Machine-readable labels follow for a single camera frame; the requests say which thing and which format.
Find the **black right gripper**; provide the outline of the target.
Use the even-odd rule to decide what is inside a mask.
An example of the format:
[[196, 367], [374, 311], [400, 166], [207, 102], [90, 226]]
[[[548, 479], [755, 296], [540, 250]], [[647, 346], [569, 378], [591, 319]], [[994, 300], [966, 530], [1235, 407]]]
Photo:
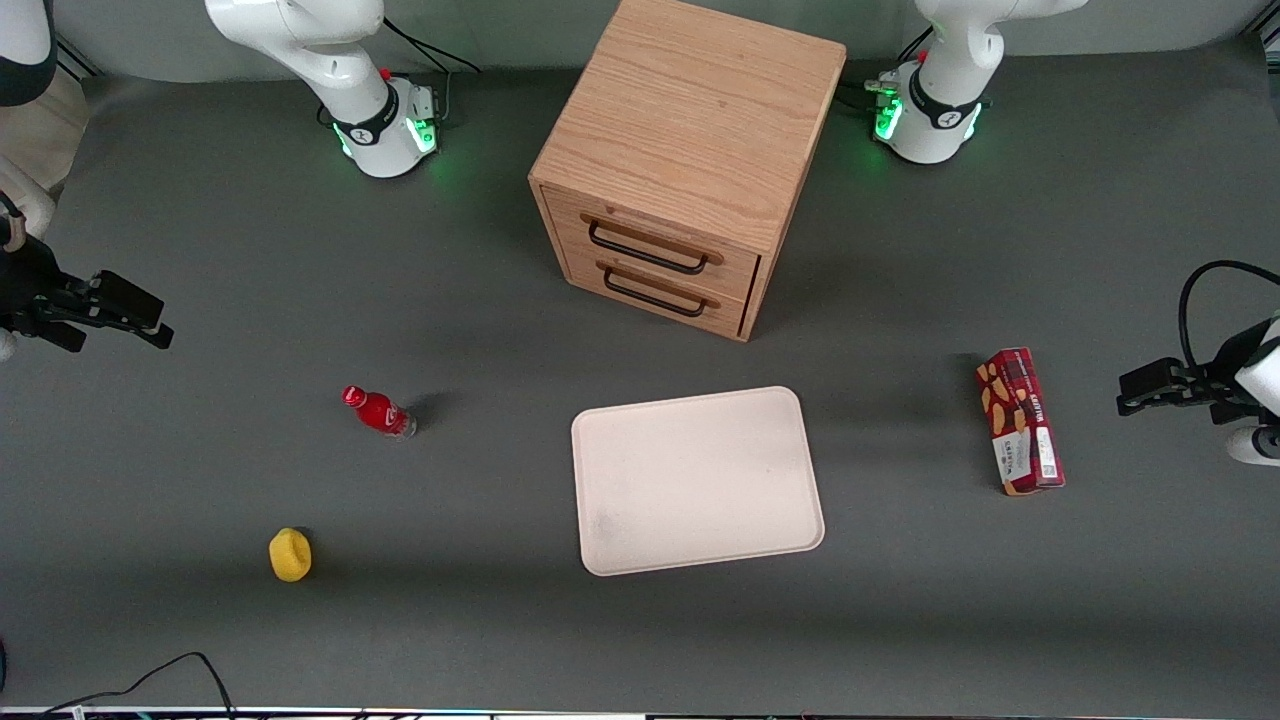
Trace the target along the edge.
[[1, 284], [4, 354], [17, 351], [18, 334], [78, 354], [86, 333], [68, 320], [122, 331], [160, 350], [172, 346], [174, 331], [160, 320], [164, 301], [114, 272], [101, 270], [90, 282], [65, 273], [33, 236], [3, 233]]

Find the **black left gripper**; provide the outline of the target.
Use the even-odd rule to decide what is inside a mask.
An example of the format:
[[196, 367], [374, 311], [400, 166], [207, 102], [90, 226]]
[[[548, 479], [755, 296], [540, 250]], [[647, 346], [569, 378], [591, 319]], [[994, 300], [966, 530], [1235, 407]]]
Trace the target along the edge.
[[1210, 405], [1215, 425], [1245, 418], [1252, 418], [1261, 425], [1272, 425], [1274, 413], [1236, 379], [1236, 373], [1248, 366], [1265, 345], [1268, 329], [1270, 325], [1252, 325], [1224, 342], [1208, 364], [1215, 398], [1197, 366], [1188, 366], [1175, 357], [1161, 357], [1117, 379], [1117, 414], [1132, 416], [1146, 409]]

